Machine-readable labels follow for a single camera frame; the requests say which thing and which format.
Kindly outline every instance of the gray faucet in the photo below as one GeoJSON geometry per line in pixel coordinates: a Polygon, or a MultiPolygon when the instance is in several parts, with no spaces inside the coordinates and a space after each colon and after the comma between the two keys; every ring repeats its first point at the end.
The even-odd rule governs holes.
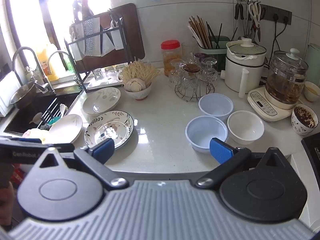
{"type": "MultiPolygon", "coordinates": [[[[49,62],[50,62],[50,59],[51,57],[56,54],[56,53],[62,53],[62,54],[65,54],[68,56],[69,60],[70,60],[70,63],[73,61],[73,58],[70,56],[70,54],[66,53],[65,51],[63,50],[57,50],[55,51],[54,53],[52,53],[49,58],[48,58],[48,65],[49,65],[49,62]]],[[[75,73],[76,76],[73,78],[73,80],[76,82],[76,84],[79,86],[79,88],[81,88],[81,82],[80,82],[80,77],[77,75],[77,72],[75,73]]]]}
{"type": "MultiPolygon", "coordinates": [[[[36,53],[33,51],[33,49],[31,49],[31,48],[29,48],[29,47],[20,47],[19,49],[17,49],[17,51],[13,54],[13,57],[12,57],[12,70],[13,70],[14,72],[16,72],[16,71],[15,71],[15,61],[16,61],[16,57],[17,57],[18,53],[19,53],[20,51],[24,50],[24,49],[30,50],[30,51],[32,52],[32,54],[33,54],[33,56],[34,56],[34,58],[35,58],[35,61],[36,61],[36,63],[37,63],[37,67],[39,68],[39,71],[40,71],[40,73],[41,73],[41,75],[42,75],[42,79],[43,79],[44,85],[41,86],[41,85],[38,85],[38,84],[37,84],[38,86],[36,85],[36,87],[39,88],[39,86],[41,86],[41,87],[43,88],[43,90],[42,90],[41,88],[39,88],[41,91],[45,91],[45,89],[48,88],[48,90],[49,90],[50,93],[54,93],[54,89],[53,89],[53,87],[52,87],[52,85],[51,85],[48,77],[47,77],[46,74],[44,73],[44,71],[43,71],[43,69],[42,69],[42,67],[41,67],[41,64],[40,64],[40,62],[39,62],[39,60],[38,60],[38,58],[37,58],[37,56],[36,56],[36,53]]],[[[18,78],[20,84],[22,85],[21,80],[20,80],[20,78],[19,78],[18,75],[17,75],[17,78],[18,78]]]]}

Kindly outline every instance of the window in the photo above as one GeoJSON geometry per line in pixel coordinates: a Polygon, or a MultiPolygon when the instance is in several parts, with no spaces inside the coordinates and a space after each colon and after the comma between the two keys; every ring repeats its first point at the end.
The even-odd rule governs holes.
{"type": "MultiPolygon", "coordinates": [[[[57,48],[67,51],[64,38],[69,40],[69,26],[74,22],[73,2],[74,0],[10,0],[20,44],[37,50],[48,43],[54,43],[57,48]]],[[[110,0],[89,0],[88,4],[94,14],[111,8],[110,0]]],[[[32,53],[25,50],[24,54],[28,64],[34,68],[32,53]]],[[[63,58],[67,67],[70,64],[68,57],[64,55],[63,58]]],[[[69,77],[60,78],[58,82],[70,81],[74,74],[67,71],[66,76],[69,77]]]]}

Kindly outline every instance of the bowl with garlic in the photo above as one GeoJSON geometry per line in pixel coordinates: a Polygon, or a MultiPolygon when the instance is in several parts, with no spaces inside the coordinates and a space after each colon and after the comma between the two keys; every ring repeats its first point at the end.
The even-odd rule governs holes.
{"type": "Polygon", "coordinates": [[[159,73],[160,71],[150,63],[141,60],[132,62],[120,73],[124,91],[135,100],[145,99],[151,91],[152,81],[159,73]]]}

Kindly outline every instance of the light blue bowl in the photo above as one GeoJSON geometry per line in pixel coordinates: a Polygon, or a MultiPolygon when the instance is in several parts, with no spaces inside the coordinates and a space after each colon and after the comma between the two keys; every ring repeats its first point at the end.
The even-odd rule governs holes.
{"type": "Polygon", "coordinates": [[[201,153],[210,153],[210,141],[218,138],[225,142],[228,128],[220,119],[204,115],[192,119],[186,126],[186,137],[193,149],[201,153]]]}
{"type": "Polygon", "coordinates": [[[225,95],[212,93],[201,97],[199,108],[206,115],[214,116],[224,121],[233,111],[233,102],[225,95]]]}

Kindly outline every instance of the white slow cooker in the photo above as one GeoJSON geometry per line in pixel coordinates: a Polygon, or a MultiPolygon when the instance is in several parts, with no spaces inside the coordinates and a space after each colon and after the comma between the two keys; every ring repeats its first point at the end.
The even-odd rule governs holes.
{"type": "Polygon", "coordinates": [[[265,47],[253,44],[248,38],[228,42],[226,70],[221,72],[221,78],[236,92],[240,91],[241,80],[244,78],[247,79],[242,82],[241,90],[244,90],[244,93],[259,87],[266,53],[265,47]]]}

